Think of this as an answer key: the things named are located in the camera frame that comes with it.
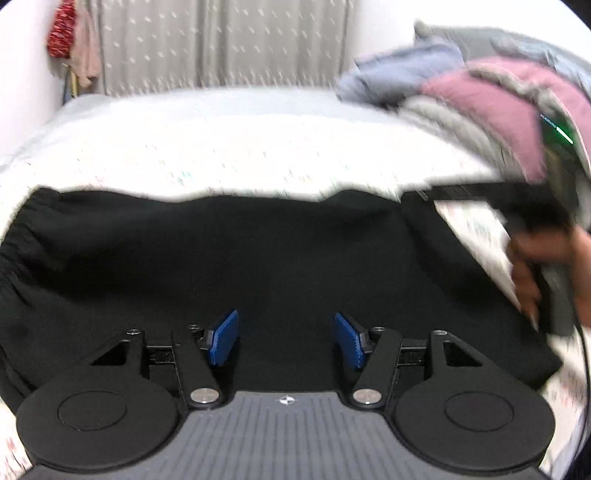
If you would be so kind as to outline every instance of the green light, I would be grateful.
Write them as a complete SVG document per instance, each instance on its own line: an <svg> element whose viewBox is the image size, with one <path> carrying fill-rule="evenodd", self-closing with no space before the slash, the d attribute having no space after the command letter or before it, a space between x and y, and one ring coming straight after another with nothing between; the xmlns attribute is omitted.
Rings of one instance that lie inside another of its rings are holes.
<svg viewBox="0 0 591 480"><path fill-rule="evenodd" d="M556 130L560 135L565 137L565 139L568 140L571 145L574 145L574 142L570 139L570 137L567 134L564 133L564 131L560 127L556 127Z"/></svg>

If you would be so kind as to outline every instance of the black cloth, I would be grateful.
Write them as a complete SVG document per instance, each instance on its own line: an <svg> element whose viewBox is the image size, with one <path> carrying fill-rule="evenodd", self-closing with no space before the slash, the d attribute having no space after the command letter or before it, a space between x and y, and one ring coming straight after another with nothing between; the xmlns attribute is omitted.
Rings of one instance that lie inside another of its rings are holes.
<svg viewBox="0 0 591 480"><path fill-rule="evenodd" d="M125 329L162 337L234 308L237 389L337 388L339 310L409 338L448 330L534 387L561 364L432 205L356 191L168 203L40 189L0 245L0 301L6 363L33 387Z"/></svg>

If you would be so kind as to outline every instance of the red knitted item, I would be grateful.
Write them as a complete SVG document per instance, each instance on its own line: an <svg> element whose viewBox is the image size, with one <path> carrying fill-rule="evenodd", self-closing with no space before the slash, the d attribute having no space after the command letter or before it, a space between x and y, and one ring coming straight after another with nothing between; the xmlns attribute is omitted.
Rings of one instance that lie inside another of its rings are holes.
<svg viewBox="0 0 591 480"><path fill-rule="evenodd" d="M51 57L67 59L74 44L76 26L76 4L74 0L62 0L53 18L47 37L47 52Z"/></svg>

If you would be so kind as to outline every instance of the white wall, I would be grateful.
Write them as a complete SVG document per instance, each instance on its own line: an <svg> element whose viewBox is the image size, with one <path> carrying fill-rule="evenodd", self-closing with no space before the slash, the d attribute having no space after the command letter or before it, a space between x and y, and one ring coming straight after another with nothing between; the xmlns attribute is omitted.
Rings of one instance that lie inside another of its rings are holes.
<svg viewBox="0 0 591 480"><path fill-rule="evenodd" d="M61 105L63 82L46 50L58 4L12 0L0 10L0 155L12 153Z"/></svg>
<svg viewBox="0 0 591 480"><path fill-rule="evenodd" d="M560 0L356 0L348 60L411 44L417 19L498 27L546 40L591 61L591 31Z"/></svg>

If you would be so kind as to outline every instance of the silver screw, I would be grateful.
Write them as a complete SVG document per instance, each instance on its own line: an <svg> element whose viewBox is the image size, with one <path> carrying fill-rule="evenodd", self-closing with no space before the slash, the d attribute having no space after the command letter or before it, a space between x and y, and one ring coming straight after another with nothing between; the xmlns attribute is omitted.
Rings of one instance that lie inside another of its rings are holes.
<svg viewBox="0 0 591 480"><path fill-rule="evenodd" d="M191 400L197 403L208 404L215 402L220 397L220 392L212 388L198 388L191 392Z"/></svg>
<svg viewBox="0 0 591 480"><path fill-rule="evenodd" d="M373 388L360 388L353 392L353 400L364 405L373 405L382 399L382 394Z"/></svg>

